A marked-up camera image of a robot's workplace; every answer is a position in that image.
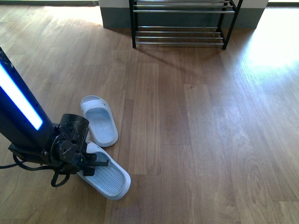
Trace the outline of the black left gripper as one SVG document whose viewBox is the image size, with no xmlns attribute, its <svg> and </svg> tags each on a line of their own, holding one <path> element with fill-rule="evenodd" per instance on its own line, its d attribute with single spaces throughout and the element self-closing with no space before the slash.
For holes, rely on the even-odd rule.
<svg viewBox="0 0 299 224">
<path fill-rule="evenodd" d="M 78 137 L 72 140 L 59 139 L 53 144 L 53 157 L 60 164 L 58 165 L 59 174 L 70 175 L 80 171 L 83 176 L 93 176 L 94 166 L 107 167 L 109 159 L 98 159 L 95 153 L 88 153 L 87 143 L 84 138 Z"/>
</svg>

